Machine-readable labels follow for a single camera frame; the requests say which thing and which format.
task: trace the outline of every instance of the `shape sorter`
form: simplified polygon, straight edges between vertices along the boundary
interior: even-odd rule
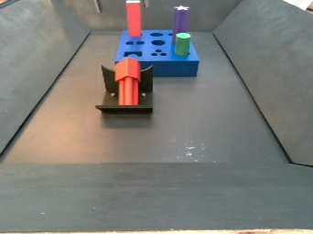
[[[154,77],[195,77],[199,58],[193,43],[186,57],[175,54],[173,30],[142,30],[141,37],[130,37],[128,31],[120,32],[120,44],[115,63],[126,57],[134,58],[146,69],[153,65]]]

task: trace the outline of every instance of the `black holder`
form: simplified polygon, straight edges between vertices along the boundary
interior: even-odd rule
[[[119,105],[119,83],[115,71],[102,66],[106,84],[103,104],[95,108],[107,113],[153,113],[153,66],[141,70],[139,105]]]

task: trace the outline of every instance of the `hole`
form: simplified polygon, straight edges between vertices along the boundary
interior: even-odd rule
[[[162,46],[162,45],[165,44],[165,41],[163,41],[163,40],[153,40],[153,41],[151,41],[151,44],[153,44],[154,46]]]
[[[161,37],[163,34],[162,33],[151,33],[150,34],[153,37]]]
[[[124,57],[127,57],[130,55],[138,55],[139,57],[142,57],[142,52],[141,51],[130,51],[130,52],[123,53]]]

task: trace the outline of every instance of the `dark gray surface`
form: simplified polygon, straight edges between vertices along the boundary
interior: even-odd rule
[[[313,165],[313,16],[280,0],[245,0],[214,34],[289,157]]]
[[[209,33],[193,33],[197,78],[154,79],[153,115],[104,115],[100,66],[114,69],[119,33],[91,34],[4,163],[285,164],[246,87]]]
[[[72,58],[90,29],[48,0],[0,9],[0,152]]]
[[[127,28],[124,1],[99,0],[102,14],[96,14],[94,1],[58,0],[75,12],[92,31],[122,31]],[[211,32],[242,0],[150,0],[150,8],[142,5],[145,29],[173,28],[173,7],[189,5],[190,31]]]
[[[5,2],[0,3],[0,9],[7,7],[8,5],[16,3],[20,0],[7,0]]]
[[[300,165],[0,165],[1,231],[313,229]]]

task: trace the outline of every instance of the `blue block with holes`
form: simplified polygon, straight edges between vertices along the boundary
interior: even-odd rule
[[[131,57],[141,62],[142,69],[153,65],[154,77],[195,77],[199,58],[193,43],[187,57],[175,54],[171,43],[171,30],[142,30],[142,37],[120,33],[120,44],[115,62]]]

